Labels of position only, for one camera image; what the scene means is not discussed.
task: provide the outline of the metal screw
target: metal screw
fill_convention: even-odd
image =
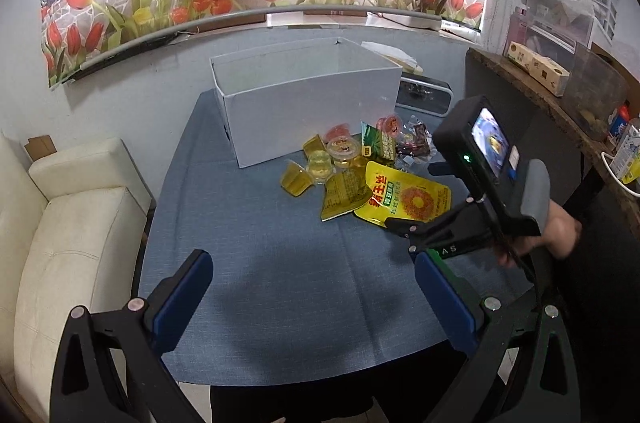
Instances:
[[[556,306],[549,304],[548,306],[545,306],[545,313],[548,317],[556,318],[560,314],[560,311],[558,311]]]
[[[82,306],[76,306],[71,310],[71,318],[80,318],[84,315],[84,308]]]
[[[502,304],[496,297],[487,297],[484,299],[484,307],[491,311],[497,311],[502,307]]]
[[[143,301],[142,298],[132,298],[127,303],[127,308],[129,308],[130,311],[140,311],[143,307],[145,307],[145,301]]]

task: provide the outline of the white box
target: white box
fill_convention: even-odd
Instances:
[[[402,68],[343,38],[273,44],[211,58],[225,127],[240,168],[302,149],[347,123],[394,112]]]

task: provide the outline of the sofa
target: sofa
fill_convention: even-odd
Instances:
[[[129,300],[150,203],[121,140],[56,152],[27,172],[0,134],[0,375],[32,420],[49,420],[70,309]]]

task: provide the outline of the sofa seat cushion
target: sofa seat cushion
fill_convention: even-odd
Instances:
[[[22,272],[14,333],[18,392],[45,421],[69,311],[127,303],[145,223],[126,188],[60,196],[45,209]]]

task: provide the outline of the blue tablecloth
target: blue tablecloth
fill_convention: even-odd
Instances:
[[[438,123],[424,119],[430,129]],[[304,161],[302,152],[289,158]],[[352,214],[322,223],[324,187],[289,196],[279,184],[285,159],[239,169],[215,96],[200,95],[162,187],[140,281],[146,296],[194,248],[213,258],[209,290],[177,349],[163,356],[178,381],[310,381],[445,339],[406,240]],[[458,179],[437,180],[452,189],[454,204],[466,197]],[[503,302],[530,287],[519,270],[498,267],[490,250],[447,263]]]

